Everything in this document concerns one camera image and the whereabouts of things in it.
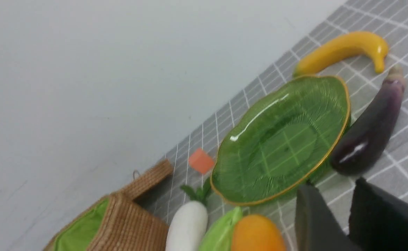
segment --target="orange block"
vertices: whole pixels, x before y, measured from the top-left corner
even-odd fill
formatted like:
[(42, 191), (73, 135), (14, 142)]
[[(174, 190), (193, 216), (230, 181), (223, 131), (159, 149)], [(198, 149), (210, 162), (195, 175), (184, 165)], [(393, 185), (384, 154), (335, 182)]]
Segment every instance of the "orange block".
[(213, 159), (201, 148), (188, 158), (188, 164), (203, 175), (215, 165)]

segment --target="wicker basket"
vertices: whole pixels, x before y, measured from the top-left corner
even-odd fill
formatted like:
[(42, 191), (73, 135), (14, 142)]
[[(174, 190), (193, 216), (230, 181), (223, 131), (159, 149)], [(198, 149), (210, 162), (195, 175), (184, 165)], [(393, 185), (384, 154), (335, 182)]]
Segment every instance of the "wicker basket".
[(58, 232), (45, 247), (53, 251), (57, 236), (81, 216), (109, 199), (105, 215), (88, 251), (164, 251), (168, 226), (134, 202), (143, 193), (173, 173), (172, 165), (164, 160), (145, 172), (131, 184), (102, 197)]

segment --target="purple eggplant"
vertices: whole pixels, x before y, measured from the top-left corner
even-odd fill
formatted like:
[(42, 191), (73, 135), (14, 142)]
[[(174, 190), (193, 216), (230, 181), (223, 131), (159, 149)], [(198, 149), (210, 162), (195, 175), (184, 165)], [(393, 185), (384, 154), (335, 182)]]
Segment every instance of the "purple eggplant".
[(331, 166), (341, 175), (361, 175), (379, 159), (398, 119), (406, 81), (395, 65), (367, 109), (334, 147)]

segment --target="green plate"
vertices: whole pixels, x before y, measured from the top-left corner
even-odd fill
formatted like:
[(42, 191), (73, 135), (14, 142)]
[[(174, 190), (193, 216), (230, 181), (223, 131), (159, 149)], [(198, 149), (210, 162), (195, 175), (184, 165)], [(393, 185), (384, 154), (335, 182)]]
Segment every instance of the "green plate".
[(228, 203), (256, 205), (320, 177), (349, 118), (342, 79), (293, 79), (253, 105), (224, 138), (212, 188)]

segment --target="toy fruit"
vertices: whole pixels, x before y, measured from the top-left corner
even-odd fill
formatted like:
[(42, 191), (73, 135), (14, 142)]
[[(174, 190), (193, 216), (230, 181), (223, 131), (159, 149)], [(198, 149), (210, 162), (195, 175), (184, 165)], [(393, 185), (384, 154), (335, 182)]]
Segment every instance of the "toy fruit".
[(188, 158), (188, 164), (202, 175), (206, 174), (215, 165), (213, 159), (201, 148), (196, 149)]
[(293, 76), (315, 74), (343, 59), (365, 54), (373, 60), (375, 72), (384, 71), (388, 44), (380, 36), (368, 31), (354, 31), (325, 43), (298, 62)]
[(241, 207), (236, 207), (215, 221), (204, 235), (199, 251), (230, 251), (233, 229), (242, 217)]
[(331, 153), (331, 166), (342, 175), (361, 175), (381, 156), (392, 135), (406, 87), (402, 67), (395, 65), (367, 109)]
[(210, 192), (209, 178), (196, 192), (187, 185), (181, 189), (190, 197), (190, 202), (182, 205), (170, 223), (165, 251), (196, 251), (207, 227), (207, 195)]
[(252, 214), (242, 218), (233, 230), (231, 251), (285, 251), (280, 231), (268, 218)]

